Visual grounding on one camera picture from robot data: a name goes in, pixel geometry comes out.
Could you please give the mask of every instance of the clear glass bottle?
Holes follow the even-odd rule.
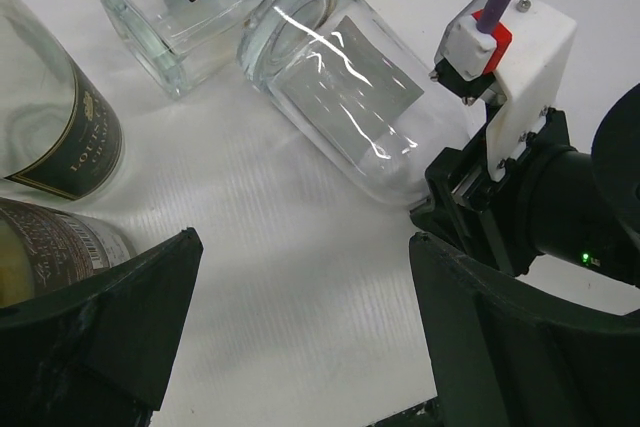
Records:
[[[412,207],[425,169],[469,141],[460,99],[364,0],[264,0],[245,24],[246,76],[353,182]]]
[[[0,0],[0,126],[3,191],[10,181],[79,199],[121,158],[113,110],[20,0]]]
[[[135,254],[102,221],[0,198],[0,308],[67,287]]]
[[[261,0],[102,0],[116,31],[179,98],[233,60],[241,24]]]

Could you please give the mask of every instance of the white tabletop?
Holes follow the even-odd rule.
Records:
[[[205,245],[173,377],[154,427],[361,427],[435,395],[408,263],[416,231],[369,200],[231,65],[168,100],[98,0],[24,0],[124,124],[124,176],[67,204],[140,250],[194,226]],[[428,63],[470,0],[368,0]],[[558,104],[590,148],[640,81],[638,0],[544,0],[580,26]],[[553,260],[525,281],[611,312],[634,289]]]

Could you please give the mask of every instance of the glass bottle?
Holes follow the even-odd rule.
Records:
[[[138,61],[179,98],[235,55],[241,24],[261,0],[102,0]]]
[[[0,308],[115,267],[135,254],[113,227],[89,217],[0,198]]]
[[[460,99],[364,0],[264,0],[245,24],[246,76],[353,182],[412,207],[444,147],[469,141]]]
[[[0,182],[79,199],[114,173],[113,110],[20,0],[0,0]]]

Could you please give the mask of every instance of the white surface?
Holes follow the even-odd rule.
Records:
[[[480,77],[498,47],[496,39],[480,32],[476,24],[476,19],[471,15],[456,20],[443,52],[451,66],[465,80]]]
[[[500,181],[503,159],[517,159],[526,144],[523,133],[538,133],[545,107],[560,107],[556,97],[576,35],[576,21],[541,0],[531,0],[528,12],[518,11],[520,0],[512,0],[501,22],[513,41],[496,69],[496,80],[507,97],[504,107],[487,127],[489,175]]]
[[[187,225],[205,243],[154,427],[360,427],[435,393],[408,265],[415,229],[402,211],[361,194],[237,68],[173,104],[98,0],[25,1],[128,137],[127,177],[68,207],[121,226],[140,248]],[[369,0],[425,62],[469,1]],[[559,105],[587,150],[640,80],[638,0],[546,1],[580,26]],[[527,280],[610,311],[640,307],[632,288],[553,261]]]

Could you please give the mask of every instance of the screw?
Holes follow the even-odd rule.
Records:
[[[529,12],[530,8],[531,8],[530,0],[520,0],[520,2],[518,2],[518,5],[516,5],[516,9],[518,9],[518,12],[522,12],[523,14],[525,12]]]

